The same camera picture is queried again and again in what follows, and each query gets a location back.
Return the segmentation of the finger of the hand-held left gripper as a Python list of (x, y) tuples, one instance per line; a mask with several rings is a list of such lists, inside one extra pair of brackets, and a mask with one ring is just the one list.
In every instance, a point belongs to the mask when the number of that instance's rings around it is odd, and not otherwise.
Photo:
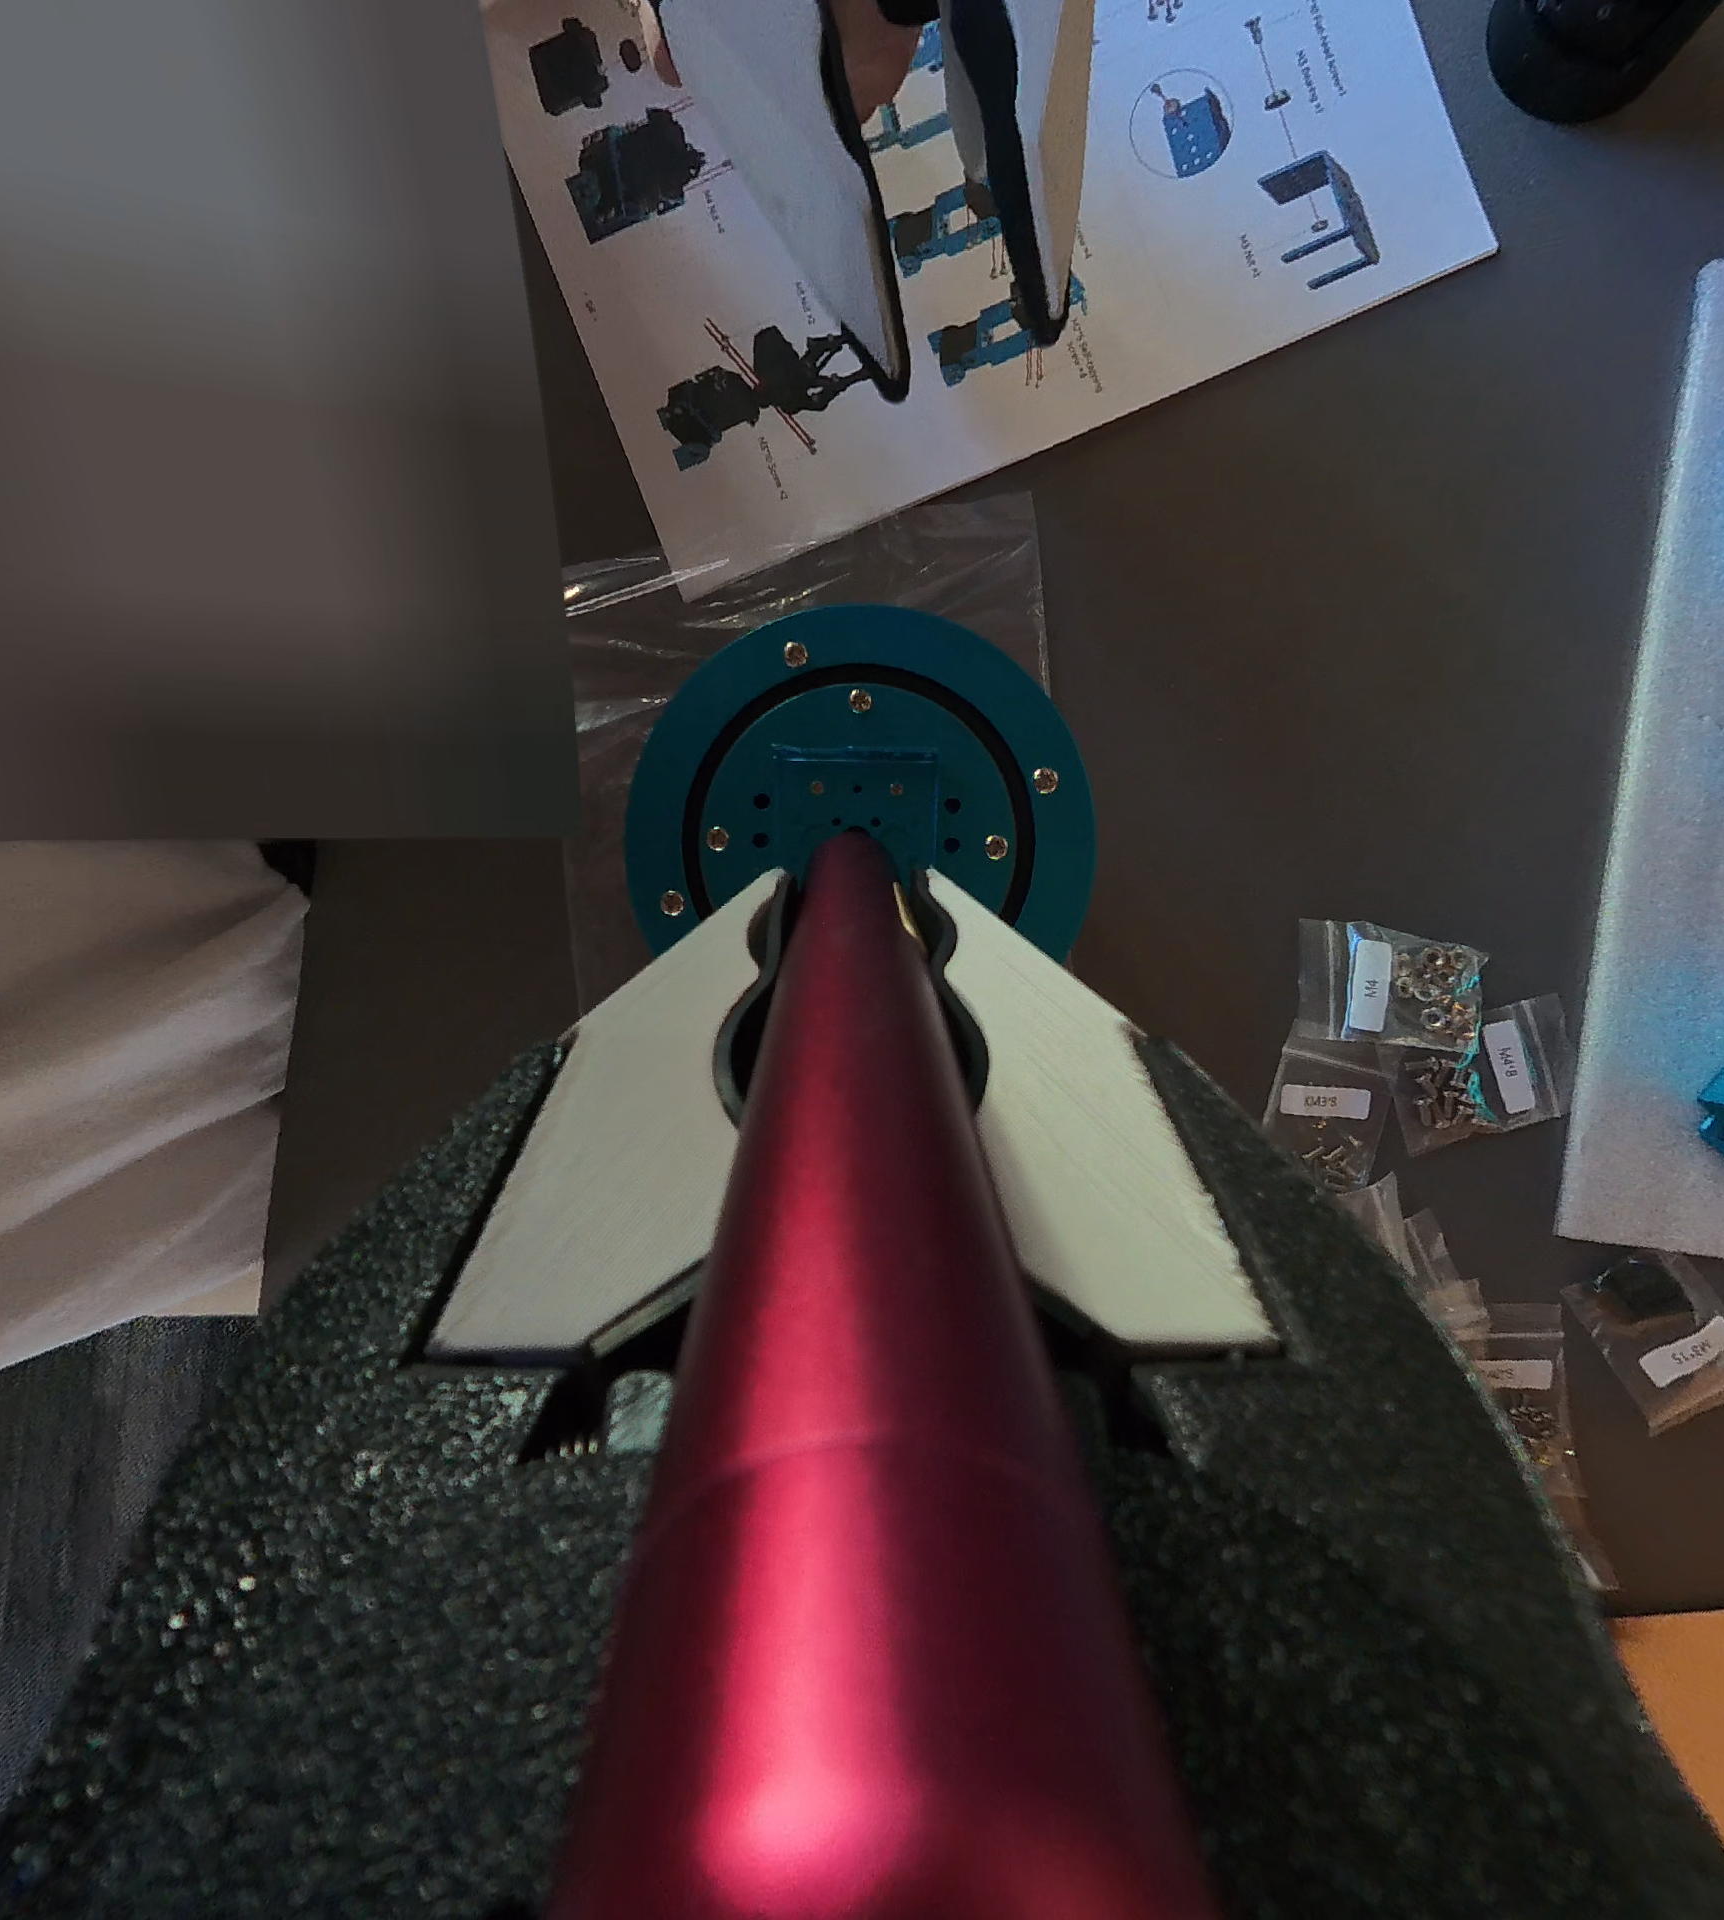
[(887, 401), (910, 384), (898, 268), (838, 3), (661, 2), (684, 88)]
[(991, 194), (1022, 322), (1069, 314), (1087, 153), (1091, 2), (946, 2), (943, 90), (966, 176)]

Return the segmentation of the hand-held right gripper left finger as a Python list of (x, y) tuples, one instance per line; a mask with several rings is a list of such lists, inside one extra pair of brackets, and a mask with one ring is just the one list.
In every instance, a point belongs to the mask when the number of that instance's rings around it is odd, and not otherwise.
[(440, 1307), (432, 1362), (607, 1356), (684, 1302), (738, 1143), (716, 1044), (757, 982), (749, 928), (782, 875), (756, 875), (575, 1024)]

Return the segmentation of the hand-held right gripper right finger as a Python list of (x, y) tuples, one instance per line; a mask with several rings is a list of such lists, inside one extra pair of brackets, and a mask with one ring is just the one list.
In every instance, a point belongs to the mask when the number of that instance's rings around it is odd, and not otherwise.
[(988, 1053), (974, 1121), (1022, 1269), (1134, 1352), (1279, 1352), (1140, 1029), (962, 886), (927, 894)]

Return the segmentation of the red electric screwdriver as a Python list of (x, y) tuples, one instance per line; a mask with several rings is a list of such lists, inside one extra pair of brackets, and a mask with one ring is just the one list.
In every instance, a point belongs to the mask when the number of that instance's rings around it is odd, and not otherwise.
[(1217, 1916), (893, 870), (811, 857), (548, 1916)]

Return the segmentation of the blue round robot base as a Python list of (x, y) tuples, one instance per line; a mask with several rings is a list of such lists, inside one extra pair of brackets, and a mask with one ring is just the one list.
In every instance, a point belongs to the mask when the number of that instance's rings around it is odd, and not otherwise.
[(768, 850), (771, 751), (938, 756), (930, 866), (1063, 962), (1087, 917), (1096, 818), (1086, 765), (1040, 680), (969, 628), (833, 604), (738, 635), (686, 678), (635, 760), (625, 862), (633, 920), (661, 952), (748, 883)]

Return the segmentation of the small blue U bracket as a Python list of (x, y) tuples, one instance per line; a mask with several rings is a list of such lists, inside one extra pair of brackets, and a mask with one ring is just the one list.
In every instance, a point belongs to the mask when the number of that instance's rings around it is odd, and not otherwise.
[(785, 746), (771, 749), (768, 852), (802, 879), (813, 852), (866, 831), (900, 878), (939, 857), (939, 756), (926, 747)]

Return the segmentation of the black bit holder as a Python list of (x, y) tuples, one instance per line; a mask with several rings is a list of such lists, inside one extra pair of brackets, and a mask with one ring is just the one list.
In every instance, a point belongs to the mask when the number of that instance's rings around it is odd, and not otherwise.
[(1485, 54), (1500, 94), (1555, 125), (1636, 100), (1718, 2), (1493, 2)]

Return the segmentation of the grey desk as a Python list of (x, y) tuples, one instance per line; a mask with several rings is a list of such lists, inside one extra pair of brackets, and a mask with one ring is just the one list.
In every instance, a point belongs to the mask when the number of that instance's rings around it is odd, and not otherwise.
[[(1300, 916), (1488, 948), (1584, 1004), (1698, 269), (1724, 258), (1724, 3), (1555, 127), (1416, 3), (1497, 253), (963, 490), (1027, 487), (1089, 774), (1073, 969), (1247, 1112)], [(263, 1304), (575, 1010), (555, 837), (319, 844)], [(1703, 1266), (1724, 1295), (1724, 1262)], [(1593, 1528), (1636, 1613), (1724, 1607), (1724, 1407), (1650, 1438), (1584, 1339)]]

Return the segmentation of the person's left hand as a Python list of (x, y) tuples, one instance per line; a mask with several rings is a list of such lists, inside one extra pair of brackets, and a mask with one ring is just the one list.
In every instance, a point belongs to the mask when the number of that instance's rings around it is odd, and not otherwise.
[(913, 60), (938, 2), (828, 2), (849, 101), (860, 121), (887, 103)]

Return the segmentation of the white instruction booklet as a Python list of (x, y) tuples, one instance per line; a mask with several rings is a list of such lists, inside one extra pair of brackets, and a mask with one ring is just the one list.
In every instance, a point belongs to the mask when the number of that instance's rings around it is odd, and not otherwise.
[(1098, 3), (1068, 314), (1042, 343), (926, 21), (857, 125), (907, 342), (845, 324), (655, 65), (653, 3), (481, 3), (527, 211), (686, 598), (1488, 258), (1409, 3)]

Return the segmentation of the pile of labelled screw bags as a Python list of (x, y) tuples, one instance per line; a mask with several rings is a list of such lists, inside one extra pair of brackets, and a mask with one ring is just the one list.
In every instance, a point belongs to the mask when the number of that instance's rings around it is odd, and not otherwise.
[(1409, 1158), (1497, 1140), (1567, 1113), (1562, 999), (1488, 1001), (1488, 953), (1366, 920), (1298, 923), (1298, 1018), (1262, 1132), (1393, 1260), (1407, 1290), (1484, 1381), (1536, 1467), (1596, 1596), (1617, 1573), (1596, 1536), (1570, 1421), (1566, 1318), (1588, 1334), (1650, 1435), (1724, 1406), (1724, 1302), (1679, 1253), (1629, 1251), (1566, 1286), (1562, 1304), (1488, 1298), (1426, 1210), (1378, 1171), (1393, 1124)]

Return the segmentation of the large clear plastic bag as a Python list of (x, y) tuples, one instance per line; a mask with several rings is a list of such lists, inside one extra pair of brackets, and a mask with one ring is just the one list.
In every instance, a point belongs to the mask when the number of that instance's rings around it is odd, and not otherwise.
[(882, 604), (968, 626), (1049, 682), (1035, 499), (910, 506), (693, 599), (657, 549), (575, 565), (563, 586), (581, 828), (563, 844), (580, 1011), (651, 959), (625, 875), (628, 790), (660, 709), (732, 638), (793, 611)]

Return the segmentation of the person's dark trousers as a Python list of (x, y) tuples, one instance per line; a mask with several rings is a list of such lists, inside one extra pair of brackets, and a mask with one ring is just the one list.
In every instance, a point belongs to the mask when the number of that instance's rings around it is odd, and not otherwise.
[(0, 1370), (0, 1811), (253, 1328), (248, 1313), (139, 1316)]

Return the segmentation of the white foam sheet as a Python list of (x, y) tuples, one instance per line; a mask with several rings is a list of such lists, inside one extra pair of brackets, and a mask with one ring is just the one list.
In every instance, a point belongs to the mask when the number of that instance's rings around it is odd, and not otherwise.
[(1553, 1225), (1724, 1260), (1724, 259), (1694, 282)]

